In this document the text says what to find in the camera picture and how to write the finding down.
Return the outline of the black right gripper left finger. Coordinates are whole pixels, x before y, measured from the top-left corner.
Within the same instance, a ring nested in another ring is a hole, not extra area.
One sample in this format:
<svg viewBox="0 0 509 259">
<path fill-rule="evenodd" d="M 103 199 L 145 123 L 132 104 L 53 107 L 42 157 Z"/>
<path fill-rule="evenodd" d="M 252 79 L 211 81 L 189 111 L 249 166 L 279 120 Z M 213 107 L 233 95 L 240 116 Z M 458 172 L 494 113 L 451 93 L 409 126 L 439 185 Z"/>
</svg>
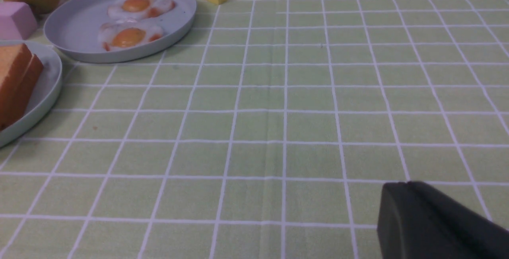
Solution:
<svg viewBox="0 0 509 259">
<path fill-rule="evenodd" d="M 384 259 L 476 259 L 458 226 L 468 211 L 422 182 L 385 183 L 377 223 Z"/>
</svg>

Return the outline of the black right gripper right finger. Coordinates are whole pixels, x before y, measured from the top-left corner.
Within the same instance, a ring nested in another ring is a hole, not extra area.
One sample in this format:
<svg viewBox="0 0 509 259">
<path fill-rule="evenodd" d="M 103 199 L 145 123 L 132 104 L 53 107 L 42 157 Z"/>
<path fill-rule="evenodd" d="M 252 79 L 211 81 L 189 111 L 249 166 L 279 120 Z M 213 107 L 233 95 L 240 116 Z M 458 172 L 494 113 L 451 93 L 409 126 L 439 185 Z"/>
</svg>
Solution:
<svg viewBox="0 0 509 259">
<path fill-rule="evenodd" d="M 431 209 L 438 226 L 476 259 L 507 259 L 508 231 L 422 181 L 410 189 Z"/>
</svg>

